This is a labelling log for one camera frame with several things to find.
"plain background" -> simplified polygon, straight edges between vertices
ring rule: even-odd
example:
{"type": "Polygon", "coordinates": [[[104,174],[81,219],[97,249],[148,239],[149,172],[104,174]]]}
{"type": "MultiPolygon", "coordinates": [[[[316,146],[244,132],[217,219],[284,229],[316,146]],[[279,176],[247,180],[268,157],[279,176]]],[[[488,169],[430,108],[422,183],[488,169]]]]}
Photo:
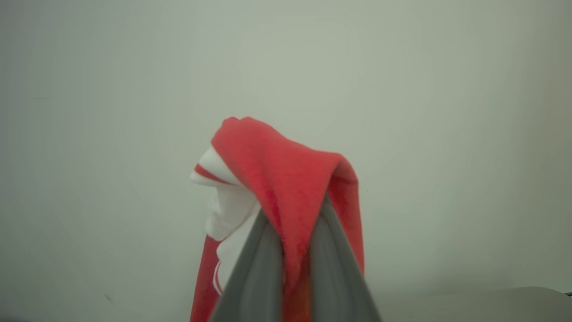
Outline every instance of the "plain background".
{"type": "Polygon", "coordinates": [[[0,315],[187,321],[223,119],[337,151],[378,301],[572,291],[572,2],[0,2],[0,315]]]}

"wall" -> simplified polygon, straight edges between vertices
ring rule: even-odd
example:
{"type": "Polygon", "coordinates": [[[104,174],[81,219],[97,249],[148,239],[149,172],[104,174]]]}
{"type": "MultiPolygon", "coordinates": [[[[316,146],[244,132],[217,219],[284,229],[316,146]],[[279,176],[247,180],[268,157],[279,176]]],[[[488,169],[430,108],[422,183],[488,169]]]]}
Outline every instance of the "wall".
{"type": "Polygon", "coordinates": [[[572,291],[569,1],[0,2],[0,314],[185,321],[228,116],[360,178],[379,300],[572,291]]]}

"towel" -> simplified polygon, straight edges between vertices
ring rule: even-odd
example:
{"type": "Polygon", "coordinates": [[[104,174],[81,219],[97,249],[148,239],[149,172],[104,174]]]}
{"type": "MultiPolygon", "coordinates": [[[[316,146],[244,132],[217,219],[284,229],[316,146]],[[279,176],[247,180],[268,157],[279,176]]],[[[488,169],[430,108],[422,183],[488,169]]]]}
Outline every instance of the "towel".
{"type": "Polygon", "coordinates": [[[325,194],[363,272],[358,180],[340,154],[288,140],[253,118],[232,117],[215,133],[191,179],[216,188],[191,322],[208,321],[260,208],[284,249],[283,321],[310,321],[308,248],[325,194]]]}

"white fabric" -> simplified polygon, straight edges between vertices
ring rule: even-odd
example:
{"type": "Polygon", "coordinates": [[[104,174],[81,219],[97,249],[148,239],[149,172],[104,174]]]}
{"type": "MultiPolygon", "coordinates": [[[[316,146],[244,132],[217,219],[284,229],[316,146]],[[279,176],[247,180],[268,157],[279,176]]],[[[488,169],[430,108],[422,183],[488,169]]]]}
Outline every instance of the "white fabric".
{"type": "Polygon", "coordinates": [[[216,251],[219,263],[213,276],[214,288],[222,294],[261,207],[254,194],[232,174],[212,146],[198,163],[217,178],[231,183],[220,183],[194,171],[190,175],[193,182],[216,188],[210,200],[211,212],[205,230],[214,240],[222,241],[216,251]]]}

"red cloth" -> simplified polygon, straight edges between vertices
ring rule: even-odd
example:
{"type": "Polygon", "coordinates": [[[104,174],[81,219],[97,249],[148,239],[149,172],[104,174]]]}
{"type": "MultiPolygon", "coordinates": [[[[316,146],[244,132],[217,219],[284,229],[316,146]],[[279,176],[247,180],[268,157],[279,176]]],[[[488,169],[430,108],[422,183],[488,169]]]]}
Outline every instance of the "red cloth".
{"type": "MultiPolygon", "coordinates": [[[[271,126],[246,117],[226,119],[211,141],[238,180],[262,205],[284,246],[283,321],[310,321],[308,247],[327,193],[360,269],[364,269],[358,180],[337,153],[312,150],[288,140],[271,126]]],[[[210,290],[218,261],[207,247],[201,260],[191,322],[206,322],[214,303],[210,290]]]]}

